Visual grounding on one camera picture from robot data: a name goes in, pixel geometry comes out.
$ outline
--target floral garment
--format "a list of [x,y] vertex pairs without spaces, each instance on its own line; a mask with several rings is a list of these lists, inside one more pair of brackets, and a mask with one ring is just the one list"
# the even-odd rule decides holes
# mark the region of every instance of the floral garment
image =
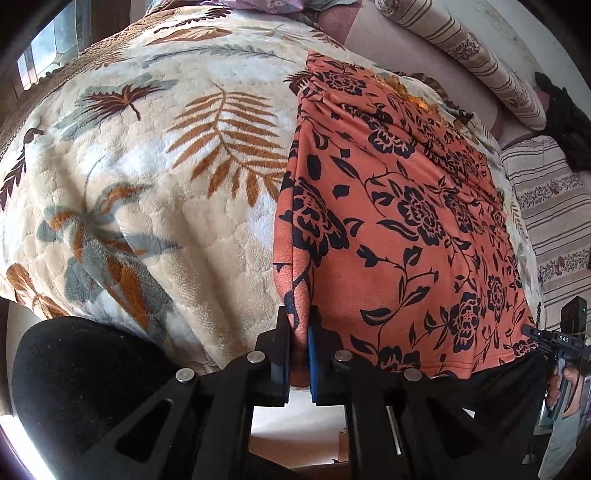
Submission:
[[436,107],[311,52],[275,218],[275,283],[305,384],[308,312],[386,371],[471,373],[533,323],[486,156]]

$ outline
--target silver rivet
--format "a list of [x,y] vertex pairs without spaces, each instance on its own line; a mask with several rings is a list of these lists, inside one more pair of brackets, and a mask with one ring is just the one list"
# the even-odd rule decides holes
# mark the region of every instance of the silver rivet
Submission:
[[260,364],[265,359],[265,354],[260,350],[253,350],[246,356],[246,359],[252,364]]
[[353,359],[353,354],[350,350],[337,350],[335,352],[335,360],[337,362],[350,362]]
[[416,368],[407,368],[404,371],[404,378],[406,378],[409,382],[418,382],[423,377],[423,374],[420,370]]
[[179,382],[187,383],[195,377],[195,372],[192,368],[182,368],[181,370],[177,371],[175,376]]

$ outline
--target striped cushion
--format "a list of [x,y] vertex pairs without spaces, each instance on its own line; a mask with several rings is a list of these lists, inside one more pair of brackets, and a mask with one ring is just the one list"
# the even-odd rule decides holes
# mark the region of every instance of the striped cushion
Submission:
[[531,85],[507,67],[435,0],[375,0],[398,25],[428,40],[477,76],[526,126],[543,130],[544,108]]
[[538,264],[547,327],[575,295],[591,305],[591,194],[550,137],[525,140],[501,154]]

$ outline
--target quilted blanket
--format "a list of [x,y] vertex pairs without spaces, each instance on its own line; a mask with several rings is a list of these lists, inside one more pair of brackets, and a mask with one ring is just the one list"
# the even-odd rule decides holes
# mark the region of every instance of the quilted blanket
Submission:
[[[280,304],[273,223],[310,50],[448,109],[292,20],[149,15],[43,79],[4,123],[0,294],[43,318],[116,324],[203,371],[251,349]],[[477,117],[461,127],[504,194],[535,315],[535,257],[498,146]]]

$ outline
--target window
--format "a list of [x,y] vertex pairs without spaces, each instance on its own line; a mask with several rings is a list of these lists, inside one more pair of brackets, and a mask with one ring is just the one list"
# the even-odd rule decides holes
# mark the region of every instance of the window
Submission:
[[25,90],[90,46],[89,11],[89,0],[73,0],[33,38],[17,62]]

